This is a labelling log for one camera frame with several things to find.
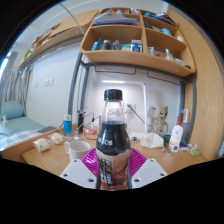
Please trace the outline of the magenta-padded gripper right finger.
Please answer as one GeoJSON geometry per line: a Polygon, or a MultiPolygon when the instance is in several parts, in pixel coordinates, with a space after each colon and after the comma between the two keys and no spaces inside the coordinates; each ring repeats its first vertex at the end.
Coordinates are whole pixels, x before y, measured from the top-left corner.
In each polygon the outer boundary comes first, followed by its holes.
{"type": "Polygon", "coordinates": [[[147,159],[137,149],[131,149],[128,163],[128,187],[136,189],[167,176],[165,170],[154,159],[147,159]]]}

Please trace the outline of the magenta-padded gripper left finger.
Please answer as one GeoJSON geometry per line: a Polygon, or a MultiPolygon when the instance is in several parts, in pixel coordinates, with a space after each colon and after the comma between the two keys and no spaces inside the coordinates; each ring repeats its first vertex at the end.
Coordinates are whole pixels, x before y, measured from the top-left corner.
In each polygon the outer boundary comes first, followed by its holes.
{"type": "Polygon", "coordinates": [[[97,189],[98,172],[96,149],[91,149],[81,159],[73,159],[60,177],[84,188],[97,189]]]}

